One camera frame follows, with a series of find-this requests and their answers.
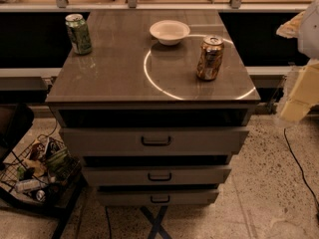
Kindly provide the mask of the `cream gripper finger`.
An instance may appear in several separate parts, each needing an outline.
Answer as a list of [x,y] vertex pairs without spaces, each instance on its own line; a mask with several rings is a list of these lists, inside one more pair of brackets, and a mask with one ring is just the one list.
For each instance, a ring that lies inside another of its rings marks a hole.
[[297,14],[295,17],[290,19],[289,21],[282,24],[277,30],[276,34],[278,36],[291,39],[291,38],[297,38],[299,33],[299,28],[301,24],[301,20],[304,16],[305,12],[302,11],[299,14]]
[[319,63],[293,67],[284,84],[278,117],[287,122],[299,122],[318,104]]

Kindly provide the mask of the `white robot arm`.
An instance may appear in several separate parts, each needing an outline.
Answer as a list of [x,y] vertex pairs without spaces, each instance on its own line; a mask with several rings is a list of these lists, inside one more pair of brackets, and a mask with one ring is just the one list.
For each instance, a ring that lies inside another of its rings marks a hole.
[[319,0],[281,25],[276,34],[296,38],[298,51],[309,58],[303,67],[293,67],[288,73],[277,117],[285,123],[298,123],[319,104]]

